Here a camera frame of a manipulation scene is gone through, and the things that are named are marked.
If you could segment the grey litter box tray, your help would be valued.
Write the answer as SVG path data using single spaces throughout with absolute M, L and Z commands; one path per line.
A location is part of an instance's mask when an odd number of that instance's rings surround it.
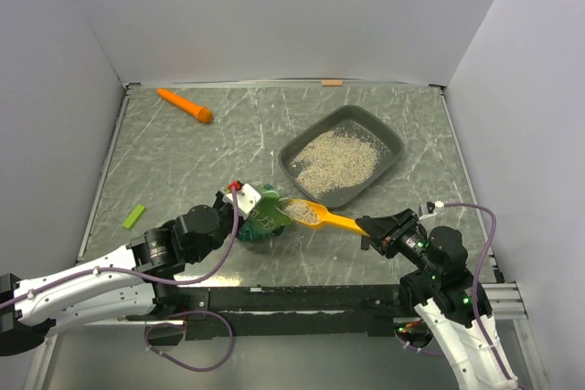
M 279 164 L 308 199 L 339 209 L 397 165 L 399 135 L 370 111 L 344 105 L 282 147 Z

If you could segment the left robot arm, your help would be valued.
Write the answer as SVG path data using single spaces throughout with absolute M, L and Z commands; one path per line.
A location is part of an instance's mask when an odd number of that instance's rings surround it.
M 113 317 L 161 319 L 179 311 L 175 276 L 202 262 L 223 244 L 232 245 L 242 216 L 237 190 L 217 193 L 212 206 L 199 205 L 152 228 L 128 244 L 71 269 L 33 279 L 1 278 L 1 354 L 32 351 L 71 326 Z

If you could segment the green litter bag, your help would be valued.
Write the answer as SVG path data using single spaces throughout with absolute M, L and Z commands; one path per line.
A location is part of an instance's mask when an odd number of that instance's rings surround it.
M 293 221 L 282 211 L 288 200 L 270 184 L 255 187 L 260 193 L 260 202 L 250 216 L 239 226 L 237 239 L 241 242 L 257 242 L 277 237 Z

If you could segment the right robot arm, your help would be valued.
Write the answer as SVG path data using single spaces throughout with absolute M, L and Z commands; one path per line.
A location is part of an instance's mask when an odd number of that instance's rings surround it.
M 461 389 L 518 389 L 480 272 L 467 267 L 462 233 L 445 226 L 426 230 L 422 224 L 444 206 L 428 202 L 418 212 L 356 220 L 365 233 L 362 248 L 385 258 L 401 255 L 416 268 L 399 282 L 399 305 L 418 320 L 396 324 L 396 337 L 416 353 L 424 353 L 430 342 L 439 344 Z

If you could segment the yellow plastic scoop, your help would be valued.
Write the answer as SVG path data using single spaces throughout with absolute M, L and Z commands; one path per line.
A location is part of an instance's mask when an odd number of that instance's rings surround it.
M 286 198 L 279 210 L 292 221 L 311 229 L 334 227 L 367 237 L 367 232 L 357 225 L 355 219 L 333 214 L 325 206 L 308 200 Z

